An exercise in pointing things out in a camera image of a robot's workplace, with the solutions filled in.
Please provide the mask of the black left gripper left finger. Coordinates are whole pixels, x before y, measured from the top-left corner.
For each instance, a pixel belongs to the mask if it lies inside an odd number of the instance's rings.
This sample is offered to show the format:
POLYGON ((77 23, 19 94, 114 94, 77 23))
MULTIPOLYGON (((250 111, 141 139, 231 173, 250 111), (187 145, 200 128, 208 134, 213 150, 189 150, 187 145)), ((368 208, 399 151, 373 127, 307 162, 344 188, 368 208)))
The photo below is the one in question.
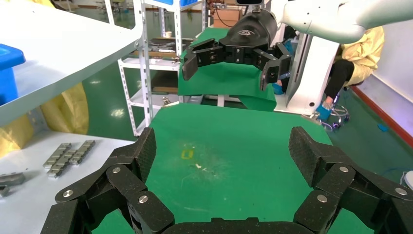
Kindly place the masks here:
POLYGON ((43 234, 90 234, 120 210, 136 234, 161 234, 175 223, 173 213, 146 186, 156 155, 153 128, 113 150, 95 172, 59 191, 41 229, 43 234))

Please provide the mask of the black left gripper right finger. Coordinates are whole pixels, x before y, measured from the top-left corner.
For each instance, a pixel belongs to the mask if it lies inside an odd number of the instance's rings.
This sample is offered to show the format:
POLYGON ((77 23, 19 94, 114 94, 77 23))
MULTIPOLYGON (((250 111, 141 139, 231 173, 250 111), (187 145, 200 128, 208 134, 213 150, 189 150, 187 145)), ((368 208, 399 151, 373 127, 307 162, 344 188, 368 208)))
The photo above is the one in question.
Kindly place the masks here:
POLYGON ((289 152, 312 188, 294 214, 295 223, 325 234, 344 209, 376 234, 412 233, 411 189, 358 166, 340 148, 313 140, 302 127, 292 128, 289 152))

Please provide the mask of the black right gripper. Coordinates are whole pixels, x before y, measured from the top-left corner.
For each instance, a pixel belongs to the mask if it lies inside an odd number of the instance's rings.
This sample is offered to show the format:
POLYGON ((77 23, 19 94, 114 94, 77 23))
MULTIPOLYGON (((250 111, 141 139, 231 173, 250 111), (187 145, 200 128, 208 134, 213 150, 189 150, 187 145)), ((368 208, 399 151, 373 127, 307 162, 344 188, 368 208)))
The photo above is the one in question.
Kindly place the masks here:
POLYGON ((246 14, 228 30, 223 45, 207 39, 187 48, 183 79, 190 80, 199 67, 223 61, 254 65, 261 71, 259 88, 264 91, 268 84, 276 83, 290 70, 292 57, 287 48, 281 42, 270 48, 277 29, 276 18, 270 11, 246 14))

